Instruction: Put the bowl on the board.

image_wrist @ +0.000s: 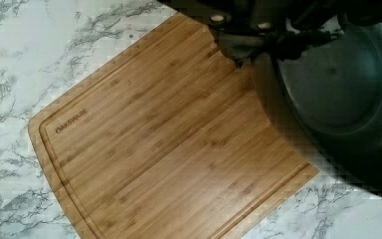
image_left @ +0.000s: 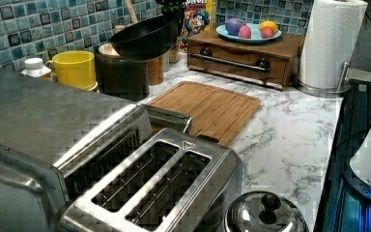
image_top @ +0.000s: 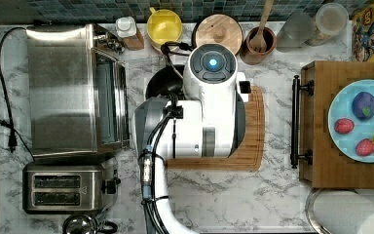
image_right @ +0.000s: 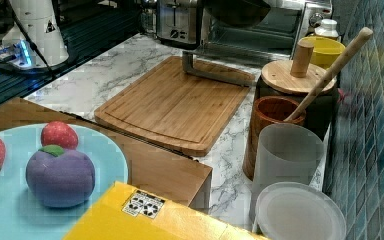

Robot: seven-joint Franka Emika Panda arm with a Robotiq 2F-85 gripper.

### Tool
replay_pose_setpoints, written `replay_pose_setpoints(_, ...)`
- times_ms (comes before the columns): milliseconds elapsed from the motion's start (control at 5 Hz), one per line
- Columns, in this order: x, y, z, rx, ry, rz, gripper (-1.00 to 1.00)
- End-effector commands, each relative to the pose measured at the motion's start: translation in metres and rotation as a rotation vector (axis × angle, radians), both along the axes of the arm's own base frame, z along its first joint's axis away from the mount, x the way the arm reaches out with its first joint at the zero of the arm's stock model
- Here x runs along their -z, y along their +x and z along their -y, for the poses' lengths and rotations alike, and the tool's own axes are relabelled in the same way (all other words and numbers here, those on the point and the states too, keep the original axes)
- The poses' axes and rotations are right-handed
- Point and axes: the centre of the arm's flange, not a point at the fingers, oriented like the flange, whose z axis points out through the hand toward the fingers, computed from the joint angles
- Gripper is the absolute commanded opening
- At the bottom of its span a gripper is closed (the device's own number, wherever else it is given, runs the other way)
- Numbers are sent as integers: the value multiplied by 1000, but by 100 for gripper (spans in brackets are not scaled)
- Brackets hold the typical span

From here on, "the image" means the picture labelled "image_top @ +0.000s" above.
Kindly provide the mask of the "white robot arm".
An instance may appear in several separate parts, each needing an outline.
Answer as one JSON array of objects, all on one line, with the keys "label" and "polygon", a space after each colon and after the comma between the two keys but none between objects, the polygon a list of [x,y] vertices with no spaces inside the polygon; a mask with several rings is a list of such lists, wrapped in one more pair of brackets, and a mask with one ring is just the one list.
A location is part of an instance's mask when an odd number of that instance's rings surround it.
[{"label": "white robot arm", "polygon": [[147,98],[132,115],[147,234],[198,234],[173,215],[166,160],[227,158],[243,141],[244,104],[235,55],[219,44],[192,50],[179,91]]}]

